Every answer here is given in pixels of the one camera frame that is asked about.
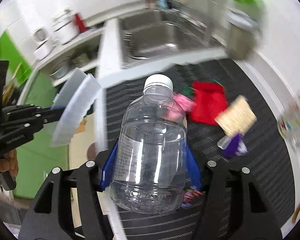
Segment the metal screw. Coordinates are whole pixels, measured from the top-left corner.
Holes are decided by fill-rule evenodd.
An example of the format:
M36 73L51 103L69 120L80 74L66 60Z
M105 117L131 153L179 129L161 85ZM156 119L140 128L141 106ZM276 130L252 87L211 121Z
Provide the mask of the metal screw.
M250 173L250 170L249 170L249 168L247 168L247 167L243 167L241 170L242 170L242 172L243 172L244 174L249 174L249 173Z
M217 163L215 161L208 161L207 164L208 164L209 167L217 166Z
M54 167L53 169L52 169L52 173L53 174L57 174L57 173L59 173L61 171L61 169L59 168L59 167Z
M88 161L86 162L87 167L93 167L95 165L94 161Z

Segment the bottle label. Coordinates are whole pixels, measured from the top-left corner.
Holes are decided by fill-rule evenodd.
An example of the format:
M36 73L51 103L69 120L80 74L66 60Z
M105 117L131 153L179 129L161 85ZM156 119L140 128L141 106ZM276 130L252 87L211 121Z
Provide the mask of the bottle label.
M140 182L141 167L138 169L137 160L141 165L143 142L135 141L125 135L120 136L117 161L114 170L114 180Z

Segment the human hand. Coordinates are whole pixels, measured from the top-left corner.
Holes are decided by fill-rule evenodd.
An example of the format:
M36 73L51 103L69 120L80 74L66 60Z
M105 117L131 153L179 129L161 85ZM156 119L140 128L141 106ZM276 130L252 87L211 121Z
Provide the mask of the human hand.
M17 150L14 149L9 152L9 159L0 159L0 171L9 171L11 176L16 177L19 172Z
M0 171L10 171L11 176L16 177L19 172L17 150L9 152L9 159L0 159Z

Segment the clear plastic bottle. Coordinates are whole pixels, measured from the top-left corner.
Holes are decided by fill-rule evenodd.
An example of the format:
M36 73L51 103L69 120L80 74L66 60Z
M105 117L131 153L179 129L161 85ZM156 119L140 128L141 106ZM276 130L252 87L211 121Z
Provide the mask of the clear plastic bottle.
M123 117L110 197L126 210L165 213L182 204L187 123L172 91L168 77L148 77Z

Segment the green wall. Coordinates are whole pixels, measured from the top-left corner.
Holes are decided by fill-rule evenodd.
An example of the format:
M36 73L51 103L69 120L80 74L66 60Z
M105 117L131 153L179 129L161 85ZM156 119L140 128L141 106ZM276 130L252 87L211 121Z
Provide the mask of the green wall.
M0 37L0 60L8 60L8 71L12 75L21 62L17 73L18 83L25 82L32 70L30 64L18 52L16 45L5 31ZM31 84L25 104L35 104L42 108L51 107L57 89L52 86L49 77L38 73ZM51 135L42 129L34 135L34 140L17 148L19 174L17 187L13 194L18 197L32 199L42 185L47 173L58 166L69 169L68 146L50 148Z
M21 56L7 31L4 31L0 37L0 60L9 61L8 71L11 75L21 63L16 76L20 85L28 79L32 72L30 64Z

